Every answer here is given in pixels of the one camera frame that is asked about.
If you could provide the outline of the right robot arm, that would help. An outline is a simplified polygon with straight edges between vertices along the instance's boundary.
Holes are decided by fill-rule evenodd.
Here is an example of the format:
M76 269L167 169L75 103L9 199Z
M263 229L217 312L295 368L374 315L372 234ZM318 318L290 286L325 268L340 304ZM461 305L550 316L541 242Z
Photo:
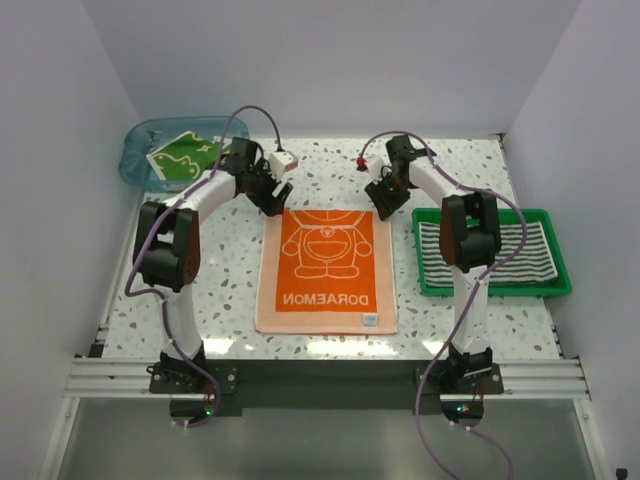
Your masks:
M470 394L493 367L487 305L490 268L501 249L497 200L449 175L428 146L411 143L416 135L387 134L385 160L359 156L358 168L371 176L365 193L382 221L404 206L414 189L438 204L439 249L454 285L454 327L421 380L439 393Z

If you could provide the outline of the orange white towel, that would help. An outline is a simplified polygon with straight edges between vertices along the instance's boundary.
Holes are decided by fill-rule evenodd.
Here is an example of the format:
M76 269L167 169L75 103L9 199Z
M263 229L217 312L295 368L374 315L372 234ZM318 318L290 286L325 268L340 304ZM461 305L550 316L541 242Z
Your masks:
M255 326L263 334L397 333L390 223L370 210L266 219Z

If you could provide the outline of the green white striped towel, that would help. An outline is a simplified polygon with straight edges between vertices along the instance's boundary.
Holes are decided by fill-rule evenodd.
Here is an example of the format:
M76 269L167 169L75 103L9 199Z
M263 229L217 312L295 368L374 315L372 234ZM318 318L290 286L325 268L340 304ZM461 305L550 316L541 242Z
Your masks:
M439 247L440 226L432 222L419 222L419 246L422 273L427 287L452 287L453 276ZM527 224L527 239L520 253L490 274L490 284L498 286L538 285L554 281L559 276L551 248L540 222ZM520 244L520 224L501 226L501 250L495 261L510 256Z

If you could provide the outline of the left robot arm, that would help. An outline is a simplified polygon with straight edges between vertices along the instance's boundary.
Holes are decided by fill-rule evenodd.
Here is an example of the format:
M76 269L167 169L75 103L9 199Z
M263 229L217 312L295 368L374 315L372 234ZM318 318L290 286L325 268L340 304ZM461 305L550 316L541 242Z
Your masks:
M283 178L297 164L296 156L283 148L264 155L259 143L235 137L192 185L168 200L140 207L132 273L142 277L144 286L136 290L128 281L125 294L151 294L158 300L165 344L159 361L147 369L152 393L217 392L193 306L192 287L201 264L200 226L239 195L268 217L282 214L292 191Z

